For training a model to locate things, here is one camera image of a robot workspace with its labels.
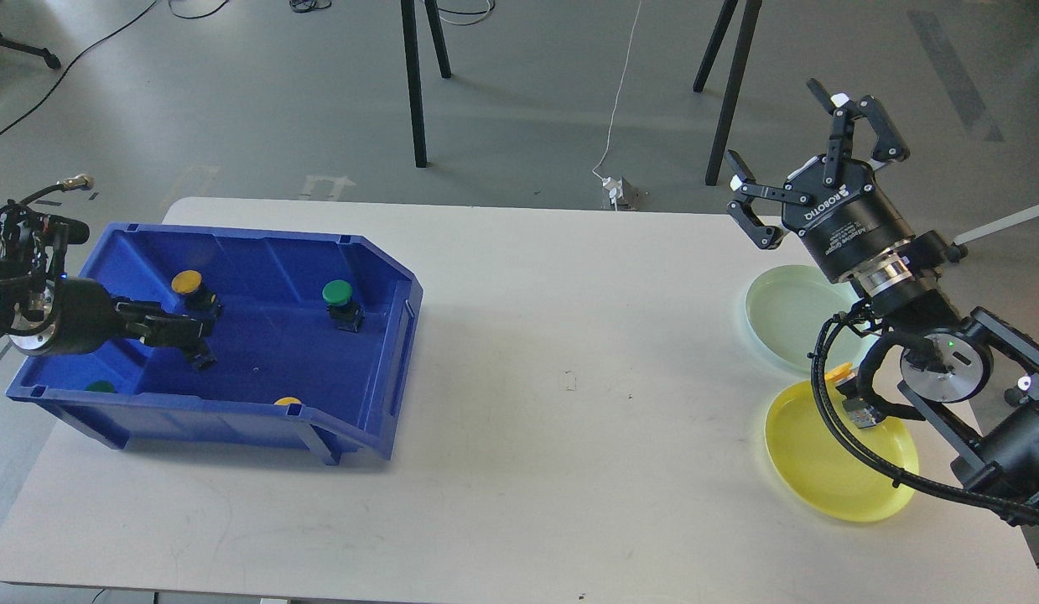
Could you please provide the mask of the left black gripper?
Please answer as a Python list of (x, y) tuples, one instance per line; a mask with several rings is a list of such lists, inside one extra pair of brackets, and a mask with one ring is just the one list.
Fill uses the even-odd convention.
[(166, 312), (159, 301), (112, 299), (94, 279), (66, 278), (62, 284), (60, 297), (48, 306), (60, 310), (53, 324), (31, 336), (10, 336), (14, 347), (26, 356), (91, 353), (122, 335), (122, 320), (129, 339), (146, 346), (198, 349), (224, 309), (214, 305), (179, 314)]

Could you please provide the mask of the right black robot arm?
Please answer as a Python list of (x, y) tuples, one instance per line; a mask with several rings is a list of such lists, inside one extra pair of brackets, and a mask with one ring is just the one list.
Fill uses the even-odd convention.
[[(757, 248), (794, 233), (830, 283), (858, 295), (819, 329), (810, 386), (819, 417), (855, 459), (891, 481), (1009, 525), (1039, 527), (1039, 344), (985, 307), (963, 315), (938, 287), (964, 246), (916, 234), (876, 183), (909, 148), (873, 96), (807, 86), (831, 117), (824, 153), (781, 186), (760, 184), (734, 150), (736, 221)], [(922, 477), (849, 432), (888, 418), (928, 422), (956, 450), (958, 485)]]

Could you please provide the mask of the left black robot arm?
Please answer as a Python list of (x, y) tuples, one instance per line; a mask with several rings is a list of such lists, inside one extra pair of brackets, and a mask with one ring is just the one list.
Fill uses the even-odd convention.
[(114, 339), (178, 349), (196, 368), (214, 361), (208, 337), (223, 306), (194, 270), (171, 279), (185, 313), (159, 301), (114, 297), (94, 279), (66, 274), (66, 250), (86, 243), (90, 228), (33, 208), (55, 192), (90, 190), (94, 176), (78, 174), (23, 199), (0, 204), (0, 339), (28, 356), (86, 354)]

